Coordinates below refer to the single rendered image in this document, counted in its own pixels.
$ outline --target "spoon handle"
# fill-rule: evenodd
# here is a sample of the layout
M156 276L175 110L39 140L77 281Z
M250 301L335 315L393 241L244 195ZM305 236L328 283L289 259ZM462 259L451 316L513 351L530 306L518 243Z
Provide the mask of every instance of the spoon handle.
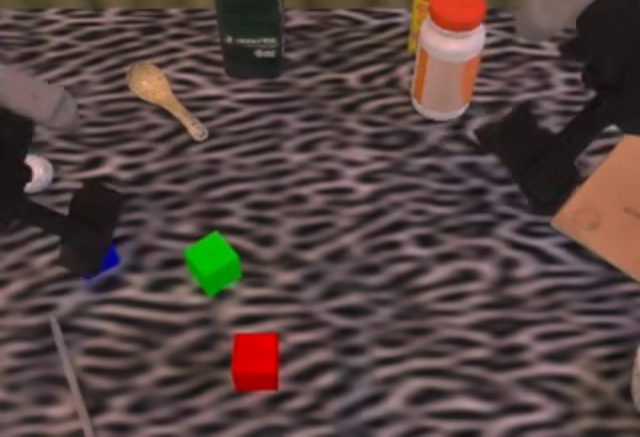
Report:
M209 137L209 131L194 115L192 115L180 102L177 100L164 106L165 109L173 115L189 132L189 135L196 142L202 142Z

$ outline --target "wooden spoon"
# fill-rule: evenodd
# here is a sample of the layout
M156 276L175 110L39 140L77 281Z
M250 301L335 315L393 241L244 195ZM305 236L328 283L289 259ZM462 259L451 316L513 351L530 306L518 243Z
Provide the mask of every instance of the wooden spoon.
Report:
M138 62L127 72L129 89L139 98L157 105L173 115L196 142L209 137L209 131L180 103L171 90L167 76L151 62Z

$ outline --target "bottle label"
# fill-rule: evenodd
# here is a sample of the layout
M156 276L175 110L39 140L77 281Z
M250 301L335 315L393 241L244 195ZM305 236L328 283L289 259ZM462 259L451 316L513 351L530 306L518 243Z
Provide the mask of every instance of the bottle label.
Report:
M416 53L413 99L425 109L456 112L471 102L480 55L465 62L446 62L433 58L420 47Z

